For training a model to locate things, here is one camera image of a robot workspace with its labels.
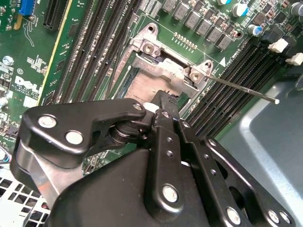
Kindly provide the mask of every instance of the blue slot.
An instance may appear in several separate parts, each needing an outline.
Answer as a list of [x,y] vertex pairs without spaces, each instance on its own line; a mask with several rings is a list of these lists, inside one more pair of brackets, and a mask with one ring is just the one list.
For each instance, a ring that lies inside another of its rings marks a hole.
[[22,0],[21,9],[19,13],[23,16],[32,15],[34,10],[35,0]]

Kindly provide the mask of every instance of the metal rod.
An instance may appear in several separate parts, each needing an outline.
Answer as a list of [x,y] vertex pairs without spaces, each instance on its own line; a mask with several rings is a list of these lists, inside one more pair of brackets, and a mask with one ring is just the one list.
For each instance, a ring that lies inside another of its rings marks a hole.
[[214,76],[211,76],[211,75],[206,75],[207,78],[209,79],[213,79],[219,83],[222,83],[222,84],[225,84],[227,86],[230,86],[230,87],[234,87],[235,89],[238,89],[238,90],[241,90],[241,91],[244,91],[248,94],[251,94],[253,96],[257,96],[257,97],[260,97],[260,98],[263,98],[271,103],[274,103],[274,104],[279,104],[280,100],[279,99],[276,99],[276,98],[273,98],[273,97],[270,97],[270,96],[267,96],[267,95],[264,95],[260,92],[257,92],[257,91],[254,91],[254,90],[251,90],[249,88],[246,88],[246,87],[242,87],[240,85],[237,85],[237,84],[234,84],[234,83],[231,83],[229,81],[226,81],[224,79],[220,79],[220,78],[217,78],[217,77],[214,77]]

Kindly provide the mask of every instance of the silver rivet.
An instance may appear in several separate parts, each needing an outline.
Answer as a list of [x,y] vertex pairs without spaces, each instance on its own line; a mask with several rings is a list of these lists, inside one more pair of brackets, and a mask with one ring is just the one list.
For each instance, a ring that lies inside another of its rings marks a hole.
[[38,123],[41,127],[50,129],[56,126],[57,121],[51,116],[42,116],[38,119]]
[[208,141],[209,141],[209,143],[210,143],[211,145],[213,145],[214,147],[216,146],[215,141],[213,141],[212,139],[209,139]]
[[190,125],[187,122],[183,122],[183,125],[187,128],[190,128]]
[[69,131],[65,135],[65,138],[69,143],[75,145],[81,144],[83,142],[83,136],[78,131]]
[[3,59],[2,59],[2,62],[5,64],[5,65],[13,65],[14,64],[14,59],[10,56],[4,56]]
[[166,118],[169,118],[169,113],[166,112],[166,111],[163,111],[163,112],[162,112],[162,115],[163,115],[164,117],[166,117]]
[[170,185],[163,186],[162,192],[167,201],[176,202],[178,200],[178,194],[176,190]]
[[234,208],[228,207],[226,209],[226,212],[232,223],[234,223],[235,225],[239,225],[241,223],[240,216]]
[[285,214],[283,211],[280,211],[280,215],[288,224],[290,224],[290,219],[288,218],[287,214]]
[[174,155],[171,150],[166,151],[166,154],[168,157],[172,157]]
[[137,104],[137,103],[134,103],[134,104],[133,104],[133,107],[134,107],[136,110],[142,110],[142,107],[141,107],[139,104]]
[[280,222],[278,215],[275,212],[273,212],[272,210],[268,211],[268,215],[275,223],[278,224]]

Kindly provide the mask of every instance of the motherboard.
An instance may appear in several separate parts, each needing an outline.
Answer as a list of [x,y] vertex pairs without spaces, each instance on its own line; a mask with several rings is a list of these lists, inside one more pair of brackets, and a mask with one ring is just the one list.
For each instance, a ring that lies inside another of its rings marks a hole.
[[303,62],[302,26],[299,0],[0,0],[0,145],[13,151],[28,108],[158,90],[220,137],[258,98],[211,76],[266,92]]

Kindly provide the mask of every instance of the black metal arm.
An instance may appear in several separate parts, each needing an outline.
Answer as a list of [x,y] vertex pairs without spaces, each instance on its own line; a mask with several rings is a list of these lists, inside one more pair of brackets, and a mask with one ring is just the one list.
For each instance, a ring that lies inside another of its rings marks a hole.
[[[159,91],[144,106],[118,99],[24,113],[11,171],[47,200],[47,226],[295,226],[217,141],[198,140],[174,97]],[[137,150],[82,176],[85,157],[127,143]]]

